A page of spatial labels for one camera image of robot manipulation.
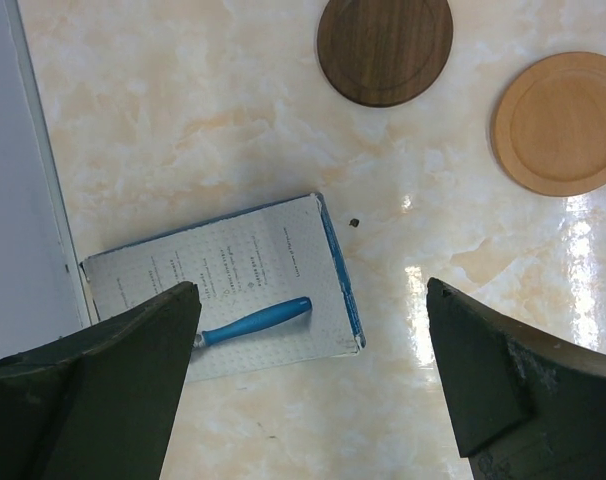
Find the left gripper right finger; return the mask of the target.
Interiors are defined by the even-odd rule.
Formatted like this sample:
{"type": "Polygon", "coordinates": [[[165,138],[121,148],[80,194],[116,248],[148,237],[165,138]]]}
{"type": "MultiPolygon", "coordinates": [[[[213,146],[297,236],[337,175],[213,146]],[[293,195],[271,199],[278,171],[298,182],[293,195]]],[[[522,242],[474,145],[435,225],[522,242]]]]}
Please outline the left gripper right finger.
{"type": "Polygon", "coordinates": [[[606,355],[432,278],[434,355],[476,479],[606,479],[606,355]]]}

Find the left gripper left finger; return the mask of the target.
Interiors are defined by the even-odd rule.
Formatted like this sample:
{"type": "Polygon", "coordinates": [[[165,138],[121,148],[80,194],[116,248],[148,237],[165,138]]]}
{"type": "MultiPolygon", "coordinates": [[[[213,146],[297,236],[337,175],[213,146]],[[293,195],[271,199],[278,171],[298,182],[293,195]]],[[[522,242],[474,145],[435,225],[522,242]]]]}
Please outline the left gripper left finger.
{"type": "Polygon", "coordinates": [[[0,479],[157,479],[201,313],[181,282],[0,359],[0,479]]]}

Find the light wood coaster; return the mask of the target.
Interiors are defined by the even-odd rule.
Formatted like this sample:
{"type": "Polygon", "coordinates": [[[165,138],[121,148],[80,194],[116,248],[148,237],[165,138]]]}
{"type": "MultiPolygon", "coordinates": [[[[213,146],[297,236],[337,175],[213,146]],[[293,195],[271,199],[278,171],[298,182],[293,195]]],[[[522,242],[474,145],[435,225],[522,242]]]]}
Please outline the light wood coaster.
{"type": "Polygon", "coordinates": [[[520,73],[497,102],[491,145],[504,172],[545,196],[606,184],[606,56],[566,52],[520,73]]]}

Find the dark walnut coaster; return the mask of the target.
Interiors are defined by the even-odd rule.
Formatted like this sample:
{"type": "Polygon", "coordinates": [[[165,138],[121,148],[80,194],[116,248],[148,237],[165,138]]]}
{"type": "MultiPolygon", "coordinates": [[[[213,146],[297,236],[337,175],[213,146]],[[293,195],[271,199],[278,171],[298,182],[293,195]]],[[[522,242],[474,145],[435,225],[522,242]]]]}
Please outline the dark walnut coaster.
{"type": "Polygon", "coordinates": [[[338,93],[387,108],[426,91],[442,73],[452,43],[446,0],[335,0],[320,18],[316,48],[338,93]]]}

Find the blue white razor box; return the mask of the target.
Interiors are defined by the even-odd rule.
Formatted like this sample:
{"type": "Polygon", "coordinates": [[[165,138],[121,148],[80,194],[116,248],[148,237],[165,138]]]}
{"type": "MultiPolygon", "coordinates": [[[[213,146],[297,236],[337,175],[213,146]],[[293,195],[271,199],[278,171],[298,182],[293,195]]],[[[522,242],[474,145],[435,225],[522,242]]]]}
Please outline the blue white razor box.
{"type": "Polygon", "coordinates": [[[95,254],[85,274],[99,319],[180,282],[202,304],[189,382],[366,345],[324,197],[311,193],[95,254]]]}

